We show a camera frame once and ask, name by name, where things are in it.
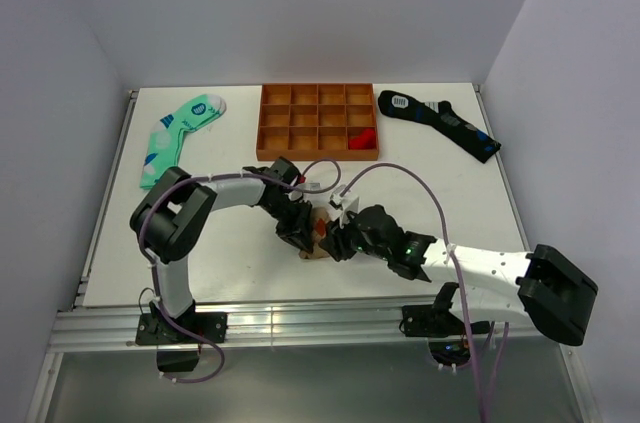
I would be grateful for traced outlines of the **brown argyle sock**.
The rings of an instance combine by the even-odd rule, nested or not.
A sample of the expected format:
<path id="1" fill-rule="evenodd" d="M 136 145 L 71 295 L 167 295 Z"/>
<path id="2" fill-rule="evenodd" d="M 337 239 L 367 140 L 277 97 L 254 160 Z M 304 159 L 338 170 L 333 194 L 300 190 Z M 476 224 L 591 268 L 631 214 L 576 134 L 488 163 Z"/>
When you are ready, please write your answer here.
<path id="1" fill-rule="evenodd" d="M 303 226 L 310 230 L 312 251 L 300 250 L 298 256 L 302 260 L 328 259 L 329 253 L 320 246 L 320 242 L 327 235 L 327 225 L 331 222 L 331 217 L 325 207 L 313 207 Z"/>

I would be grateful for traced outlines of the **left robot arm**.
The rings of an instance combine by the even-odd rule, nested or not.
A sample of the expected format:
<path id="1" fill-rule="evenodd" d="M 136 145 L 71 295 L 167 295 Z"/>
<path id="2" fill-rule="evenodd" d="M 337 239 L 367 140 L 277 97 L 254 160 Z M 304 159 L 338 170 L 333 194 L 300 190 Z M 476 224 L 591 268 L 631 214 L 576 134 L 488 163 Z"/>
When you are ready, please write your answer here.
<path id="1" fill-rule="evenodd" d="M 159 331 L 183 342 L 195 329 L 195 300 L 190 290 L 188 254 L 209 214 L 236 206 L 259 207 L 276 220 L 276 235 L 290 246 L 314 246 L 312 206 L 289 194 L 302 177 L 280 157 L 269 167 L 245 167 L 238 173 L 191 176 L 179 167 L 165 171 L 130 218 L 139 248 L 151 264 Z"/>

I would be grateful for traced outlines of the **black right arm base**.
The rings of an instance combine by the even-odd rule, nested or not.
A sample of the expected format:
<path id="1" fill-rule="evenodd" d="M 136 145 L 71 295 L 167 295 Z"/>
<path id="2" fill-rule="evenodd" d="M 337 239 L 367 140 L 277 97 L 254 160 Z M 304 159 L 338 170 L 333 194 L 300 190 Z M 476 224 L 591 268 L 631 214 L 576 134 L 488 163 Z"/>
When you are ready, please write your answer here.
<path id="1" fill-rule="evenodd" d="M 459 369 L 470 363 L 470 344 L 464 321 L 451 312 L 452 303 L 406 305 L 402 307 L 399 331 L 406 337 L 429 340 L 429 351 L 436 365 Z"/>

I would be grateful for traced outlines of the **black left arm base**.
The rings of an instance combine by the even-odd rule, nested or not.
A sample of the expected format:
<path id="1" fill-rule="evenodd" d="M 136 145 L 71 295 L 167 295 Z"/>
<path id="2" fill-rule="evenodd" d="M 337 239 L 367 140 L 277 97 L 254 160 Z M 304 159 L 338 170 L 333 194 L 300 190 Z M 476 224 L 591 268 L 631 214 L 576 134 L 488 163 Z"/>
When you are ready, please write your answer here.
<path id="1" fill-rule="evenodd" d="M 224 342 L 227 314 L 189 310 L 175 323 L 197 335 L 198 339 L 178 331 L 153 306 L 140 316 L 134 342 L 140 347 L 158 347 L 156 351 L 158 370 L 164 373 L 177 373 L 181 376 L 192 372 L 199 363 L 204 346 L 201 338 L 215 344 Z"/>

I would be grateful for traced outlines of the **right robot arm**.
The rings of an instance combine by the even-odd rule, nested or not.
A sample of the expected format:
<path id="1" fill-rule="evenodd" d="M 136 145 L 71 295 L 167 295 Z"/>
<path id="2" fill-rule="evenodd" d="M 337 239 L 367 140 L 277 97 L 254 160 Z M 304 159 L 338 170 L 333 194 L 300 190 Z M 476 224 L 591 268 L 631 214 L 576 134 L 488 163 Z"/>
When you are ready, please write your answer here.
<path id="1" fill-rule="evenodd" d="M 445 300 L 432 313 L 446 333 L 465 322 L 509 322 L 577 347 L 598 293 L 595 281 L 552 246 L 509 253 L 446 243 L 402 229 L 381 205 L 328 223 L 319 245 L 336 261 L 363 253 L 401 278 L 440 283 Z"/>

